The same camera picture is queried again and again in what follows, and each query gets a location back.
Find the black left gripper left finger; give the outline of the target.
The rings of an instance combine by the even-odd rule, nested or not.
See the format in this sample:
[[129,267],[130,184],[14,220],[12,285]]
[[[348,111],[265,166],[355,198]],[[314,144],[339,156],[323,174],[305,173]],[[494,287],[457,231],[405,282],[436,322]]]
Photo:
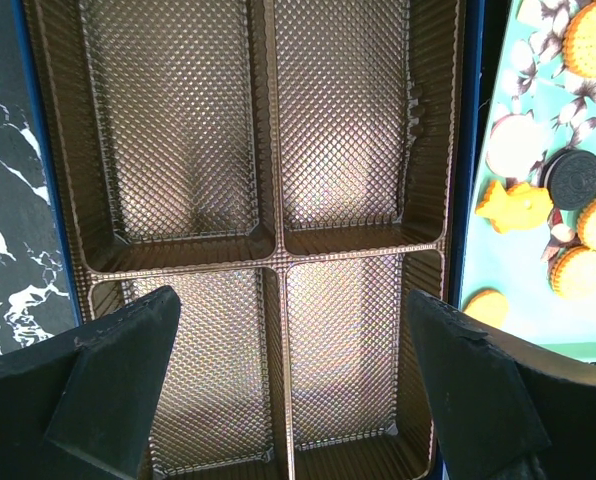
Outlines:
[[137,477],[181,313],[159,287],[0,356],[0,479]]

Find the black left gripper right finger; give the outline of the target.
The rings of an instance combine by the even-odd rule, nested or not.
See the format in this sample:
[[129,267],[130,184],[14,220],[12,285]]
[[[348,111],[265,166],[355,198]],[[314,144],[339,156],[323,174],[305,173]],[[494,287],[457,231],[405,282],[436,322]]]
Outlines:
[[421,290],[407,319],[452,479],[596,479],[596,365]]

